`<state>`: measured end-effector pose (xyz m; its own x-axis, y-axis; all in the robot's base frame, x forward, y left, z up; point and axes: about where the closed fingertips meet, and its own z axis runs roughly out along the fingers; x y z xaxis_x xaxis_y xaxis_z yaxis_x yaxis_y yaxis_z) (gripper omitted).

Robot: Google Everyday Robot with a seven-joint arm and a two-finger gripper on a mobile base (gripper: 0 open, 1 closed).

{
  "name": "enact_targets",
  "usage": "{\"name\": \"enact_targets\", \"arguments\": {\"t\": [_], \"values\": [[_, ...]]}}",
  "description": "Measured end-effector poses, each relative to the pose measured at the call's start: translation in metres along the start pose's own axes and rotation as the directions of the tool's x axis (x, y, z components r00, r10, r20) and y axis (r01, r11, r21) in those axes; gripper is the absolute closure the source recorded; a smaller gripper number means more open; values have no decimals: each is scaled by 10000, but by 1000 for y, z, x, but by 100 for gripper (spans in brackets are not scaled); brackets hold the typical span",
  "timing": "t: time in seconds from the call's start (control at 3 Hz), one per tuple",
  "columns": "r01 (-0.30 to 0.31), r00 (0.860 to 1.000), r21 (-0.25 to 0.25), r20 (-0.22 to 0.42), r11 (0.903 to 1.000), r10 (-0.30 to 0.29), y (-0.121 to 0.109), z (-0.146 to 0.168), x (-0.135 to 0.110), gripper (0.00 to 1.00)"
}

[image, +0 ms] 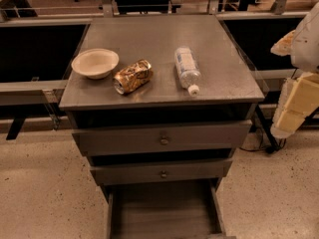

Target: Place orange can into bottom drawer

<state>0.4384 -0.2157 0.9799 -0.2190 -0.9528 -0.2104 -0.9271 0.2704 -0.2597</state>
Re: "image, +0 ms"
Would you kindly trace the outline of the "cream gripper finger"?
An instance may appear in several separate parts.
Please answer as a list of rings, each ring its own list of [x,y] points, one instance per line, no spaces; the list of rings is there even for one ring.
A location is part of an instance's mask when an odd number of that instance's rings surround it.
[[[287,138],[292,135],[305,121],[305,118],[291,111],[277,110],[270,128],[276,138]]]
[[[270,52],[277,56],[287,56],[291,54],[292,40],[295,31],[292,30],[277,41],[270,49]]]

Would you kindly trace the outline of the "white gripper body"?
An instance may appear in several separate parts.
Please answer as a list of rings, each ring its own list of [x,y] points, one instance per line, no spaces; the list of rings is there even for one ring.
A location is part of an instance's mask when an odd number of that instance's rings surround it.
[[[298,79],[288,79],[284,112],[295,117],[308,117],[319,107],[319,75],[303,73]]]

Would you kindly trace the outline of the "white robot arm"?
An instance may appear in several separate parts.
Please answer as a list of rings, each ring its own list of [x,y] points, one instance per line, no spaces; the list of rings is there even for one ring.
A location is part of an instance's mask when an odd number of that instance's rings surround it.
[[[278,56],[289,55],[291,64],[302,74],[283,84],[272,119],[271,134],[287,138],[319,108],[319,3],[270,49]]]

